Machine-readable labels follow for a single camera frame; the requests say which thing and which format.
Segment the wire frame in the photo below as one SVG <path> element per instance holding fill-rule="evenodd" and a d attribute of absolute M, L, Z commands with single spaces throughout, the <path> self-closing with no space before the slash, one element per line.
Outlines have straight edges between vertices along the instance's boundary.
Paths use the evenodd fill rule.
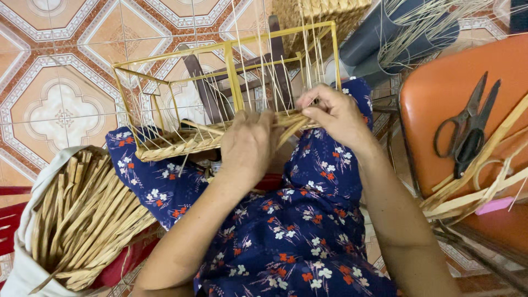
<path fill-rule="evenodd" d="M 265 63 L 263 63 L 263 60 L 261 59 L 262 63 L 260 64 L 255 64 L 255 65 L 250 65 L 250 66 L 245 66 L 245 67 L 242 66 L 241 68 L 236 68 L 234 61 L 233 61 L 233 48 L 241 48 L 242 45 L 248 44 L 251 42 L 259 42 L 260 44 L 260 42 L 262 41 L 268 41 L 275 37 L 285 36 L 289 34 L 298 34 L 298 33 L 302 33 L 305 40 L 311 39 L 310 45 L 308 45 L 308 42 L 305 41 L 305 52 L 304 53 L 297 52 L 296 57 L 294 58 L 283 59 L 281 57 L 280 60 L 273 61 L 273 59 L 271 59 L 270 62 L 265 62 Z M 317 68 L 317 71 L 319 71 L 319 62 L 322 62 L 321 57 L 319 57 L 320 54 L 318 55 L 318 53 L 320 53 L 320 40 L 328 33 L 330 33 L 332 36 L 334 62 L 336 62 L 338 61 L 336 24 L 334 21 L 327 21 L 327 22 L 321 22 L 321 23 L 315 23 L 315 24 L 306 24 L 303 26 L 295 27 L 295 28 L 274 31 L 274 32 L 267 32 L 264 34 L 248 36 L 248 37 L 240 38 L 237 40 L 228 40 L 222 43 L 213 43 L 213 44 L 208 44 L 208 45 L 204 45 L 201 47 L 190 48 L 190 49 L 188 48 L 184 50 L 175 51 L 172 53 L 166 53 L 166 54 L 161 54 L 161 55 L 157 55 L 153 57 L 142 58 L 142 59 L 137 59 L 133 61 L 113 64 L 112 70 L 116 77 L 117 87 L 122 96 L 122 102 L 124 104 L 124 109 L 127 114 L 128 125 L 130 127 L 134 141 L 137 146 L 136 156 L 144 162 L 158 161 L 158 160 L 162 160 L 168 157 L 174 157 L 178 155 L 187 155 L 190 153 L 197 153 L 200 151 L 220 147 L 220 139 L 222 135 L 224 134 L 224 132 L 231 126 L 231 121 L 226 118 L 225 120 L 222 120 L 221 123 L 202 125 L 202 124 L 191 122 L 189 120 L 181 119 L 180 114 L 178 114 L 178 106 L 176 103 L 176 99 L 172 91 L 173 86 L 178 86 L 180 84 L 187 83 L 187 82 L 196 82 L 197 80 L 202 80 L 201 82 L 203 83 L 203 81 L 207 80 L 208 78 L 227 75 L 232 98 L 233 98 L 233 108 L 234 108 L 233 113 L 236 113 L 239 110 L 247 108 L 244 105 L 244 98 L 242 96 L 241 86 L 238 83 L 237 72 L 243 71 L 244 78 L 246 78 L 245 75 L 249 73 L 246 71 L 256 70 L 258 68 L 261 68 L 264 70 L 265 67 L 269 67 L 269 66 L 272 66 L 273 68 L 274 65 L 277 65 L 277 64 L 282 64 L 284 66 L 285 63 L 293 63 L 293 64 L 299 63 L 303 83 L 307 82 L 308 87 L 311 87 L 312 80 L 310 79 L 310 76 L 313 75 L 312 69 L 315 70 Z M 154 76 L 146 74 L 146 73 L 141 73 L 138 71 L 130 70 L 128 68 L 130 66 L 140 66 L 141 67 L 144 64 L 152 64 L 156 61 L 182 58 L 188 55 L 200 54 L 200 53 L 210 53 L 214 51 L 216 52 L 223 51 L 224 60 L 225 60 L 225 71 L 210 72 L 210 73 L 205 73 L 205 74 L 198 73 L 201 75 L 186 78 L 186 79 L 180 79 L 180 80 L 163 80 L 163 79 L 155 78 Z M 308 54 L 310 53 L 310 51 L 314 52 L 315 54 L 315 60 L 316 60 L 315 63 L 312 63 L 310 60 L 311 55 Z M 304 70 L 306 72 L 306 77 L 303 74 L 303 63 L 305 64 Z M 155 110 L 153 109 L 153 112 L 155 111 L 161 119 L 161 124 L 160 124 L 161 129 L 154 127 L 154 125 L 152 125 L 152 123 L 149 123 L 149 121 L 145 119 L 141 114 L 138 115 L 137 113 L 133 111 L 135 101 L 133 100 L 133 98 L 129 98 L 129 96 L 134 97 L 135 94 L 134 92 L 126 91 L 126 87 L 123 85 L 120 79 L 120 76 L 123 76 L 123 75 L 129 75 L 130 77 L 137 79 L 138 85 L 139 85 L 139 91 L 140 91 L 139 96 L 148 96 L 147 98 L 150 98 L 150 100 L 154 103 Z M 142 86 L 142 82 L 141 82 L 142 79 L 147 80 L 150 84 L 153 84 L 155 86 L 154 90 L 145 90 L 145 88 Z M 336 65 L 335 67 L 335 79 L 336 79 L 336 89 L 340 90 L 341 81 L 340 81 L 340 73 L 339 73 L 338 65 Z M 172 104 L 174 105 L 172 108 L 173 110 L 170 110 L 170 112 L 175 113 L 175 118 L 172 119 L 173 120 L 172 123 L 170 123 L 169 121 L 163 120 L 162 108 L 159 107 L 157 100 L 156 100 L 156 97 L 159 97 L 161 95 L 161 91 L 159 90 L 159 87 L 163 85 L 168 87 L 169 93 L 170 93 L 169 99 L 172 101 Z M 275 101 L 276 101 L 276 106 L 277 106 L 277 104 L 279 104 L 279 102 L 277 102 L 277 96 L 275 96 Z M 291 135 L 296 130 L 310 128 L 310 127 L 315 126 L 314 124 L 309 124 L 307 118 L 305 118 L 299 112 L 295 110 L 288 110 L 286 105 L 284 105 L 284 107 L 285 107 L 285 110 L 283 112 L 278 112 L 277 110 L 278 123 L 276 125 L 284 126 L 287 128 L 285 131 L 285 134 L 283 134 L 283 137 L 281 137 L 281 139 L 283 138 L 287 139 L 286 133 L 289 133 L 289 135 Z M 190 128 L 182 128 L 182 124 L 186 124 Z"/>

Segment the right hand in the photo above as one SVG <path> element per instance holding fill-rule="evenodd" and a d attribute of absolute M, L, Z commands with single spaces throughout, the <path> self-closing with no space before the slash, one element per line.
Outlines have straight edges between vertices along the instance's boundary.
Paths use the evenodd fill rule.
<path fill-rule="evenodd" d="M 315 98 L 319 105 L 309 106 Z M 355 100 L 327 85 L 309 90 L 295 104 L 303 109 L 303 115 L 321 124 L 334 140 L 355 154 L 368 149 L 374 140 Z"/>

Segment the tiled floor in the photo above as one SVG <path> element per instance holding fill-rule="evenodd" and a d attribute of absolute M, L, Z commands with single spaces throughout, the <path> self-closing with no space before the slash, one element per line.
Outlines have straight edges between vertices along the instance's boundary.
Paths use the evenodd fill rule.
<path fill-rule="evenodd" d="M 272 0 L 2 0 L 0 185 L 32 185 L 59 150 L 102 146 L 107 131 L 125 125 L 124 114 L 114 104 L 120 96 L 112 63 L 173 52 L 180 44 L 195 47 L 255 35 L 267 25 L 271 7 Z M 497 0 L 494 7 L 462 20 L 459 39 L 439 56 L 505 38 L 508 11 L 509 1 Z M 246 59 L 259 54 L 258 44 L 242 50 Z M 224 67 L 222 51 L 198 58 L 206 71 Z M 134 67 L 162 79 L 189 77 L 179 59 Z M 295 71 L 290 76 L 293 96 L 298 96 L 301 78 Z M 373 91 L 373 98 L 397 93 L 400 84 L 399 77 L 391 79 Z M 129 81 L 130 87 L 136 85 Z M 174 86 L 173 91 L 181 115 L 207 122 L 192 85 Z M 173 103 L 168 89 L 160 92 L 162 117 L 170 118 Z M 158 124 L 153 102 L 147 99 L 142 104 L 143 113 Z M 387 115 L 376 114 L 375 132 L 382 132 L 387 120 Z M 401 133 L 396 133 L 397 172 L 412 185 L 402 143 Z M 28 195 L 4 196 L 0 207 L 27 199 Z M 367 242 L 369 261 L 381 268 L 373 230 Z"/>

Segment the navy blue dress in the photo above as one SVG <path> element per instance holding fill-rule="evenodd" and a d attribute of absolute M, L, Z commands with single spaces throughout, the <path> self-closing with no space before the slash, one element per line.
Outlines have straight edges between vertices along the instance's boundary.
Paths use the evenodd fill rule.
<path fill-rule="evenodd" d="M 346 80 L 343 92 L 356 99 L 372 129 L 370 88 L 362 79 Z M 123 183 L 167 230 L 208 185 L 197 166 L 181 166 L 182 157 L 141 162 L 128 127 L 106 140 Z M 361 191 L 352 151 L 322 128 L 304 131 L 285 165 L 282 188 L 249 193 L 218 230 L 195 277 L 195 292 L 396 296 L 394 284 L 366 260 Z"/>

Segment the pink object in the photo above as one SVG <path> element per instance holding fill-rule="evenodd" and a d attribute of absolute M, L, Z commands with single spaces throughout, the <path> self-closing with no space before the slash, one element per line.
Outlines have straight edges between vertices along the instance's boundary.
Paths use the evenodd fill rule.
<path fill-rule="evenodd" d="M 499 209 L 504 209 L 508 206 L 510 206 L 510 204 L 512 204 L 513 202 L 513 197 L 506 197 L 506 198 L 501 198 L 501 199 L 497 199 L 497 200 L 492 200 L 484 205 L 482 205 L 480 208 L 478 208 L 476 211 L 475 211 L 475 214 L 480 216 L 480 215 L 483 215 L 487 212 L 491 212 L 491 211 L 495 211 L 495 210 L 499 210 Z"/>

